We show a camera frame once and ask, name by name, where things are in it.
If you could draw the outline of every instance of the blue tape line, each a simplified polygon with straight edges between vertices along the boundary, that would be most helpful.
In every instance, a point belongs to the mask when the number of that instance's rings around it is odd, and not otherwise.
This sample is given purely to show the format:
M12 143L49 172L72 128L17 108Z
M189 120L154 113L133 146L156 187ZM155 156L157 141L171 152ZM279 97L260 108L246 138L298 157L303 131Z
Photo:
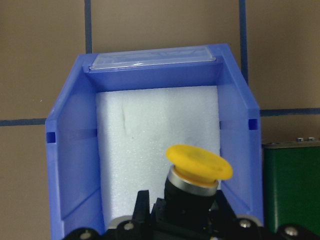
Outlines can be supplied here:
M92 54L91 0L84 0L85 53Z
M240 55L241 55L241 72L248 84L248 49L247 49L247 15L246 0L239 0L239 23L240 23Z
M260 110L261 117L289 115L320 115L320 108L265 109Z
M44 125L45 122L46 122L46 118L0 120L0 127L7 127L7 126L28 126L28 125Z

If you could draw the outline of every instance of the blue plastic bin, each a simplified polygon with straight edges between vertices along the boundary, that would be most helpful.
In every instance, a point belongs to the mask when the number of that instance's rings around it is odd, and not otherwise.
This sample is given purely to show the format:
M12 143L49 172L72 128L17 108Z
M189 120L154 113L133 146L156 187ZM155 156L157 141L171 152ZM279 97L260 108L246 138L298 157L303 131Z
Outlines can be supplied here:
M96 93L192 86L217 86L220 154L234 169L221 188L237 214L263 222L260 111L228 45L84 54L45 122L53 240L105 231Z

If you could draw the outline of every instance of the green container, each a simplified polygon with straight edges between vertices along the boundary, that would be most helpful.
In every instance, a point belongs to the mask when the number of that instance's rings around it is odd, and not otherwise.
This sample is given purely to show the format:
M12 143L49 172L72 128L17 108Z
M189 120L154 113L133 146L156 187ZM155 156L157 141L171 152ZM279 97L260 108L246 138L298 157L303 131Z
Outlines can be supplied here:
M320 235L320 141L263 145L264 216L275 232L299 224Z

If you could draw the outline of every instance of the bolt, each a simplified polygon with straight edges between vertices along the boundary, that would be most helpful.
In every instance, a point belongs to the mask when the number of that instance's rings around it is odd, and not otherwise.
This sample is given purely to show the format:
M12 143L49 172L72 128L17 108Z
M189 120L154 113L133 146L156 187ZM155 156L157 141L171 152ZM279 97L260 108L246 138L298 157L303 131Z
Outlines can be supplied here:
M293 226L287 226L285 229L284 229L284 232L286 234L288 234L289 236L298 236L298 230L293 227Z
M124 230L127 230L127 231L132 230L134 227L135 225L132 222L128 222L123 226Z
M245 228L245 229L251 227L251 222L247 219L240 220L239 224L242 228Z
M81 235L80 235L80 240L88 240L91 238L91 233L88 232L88 230L85 230L85 232L83 232Z

